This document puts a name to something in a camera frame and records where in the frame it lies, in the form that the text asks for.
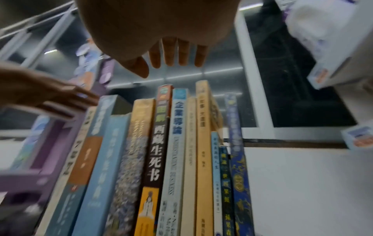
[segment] stack of books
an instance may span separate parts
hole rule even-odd
[[[207,81],[133,107],[103,96],[66,160],[36,236],[254,236],[237,100]]]

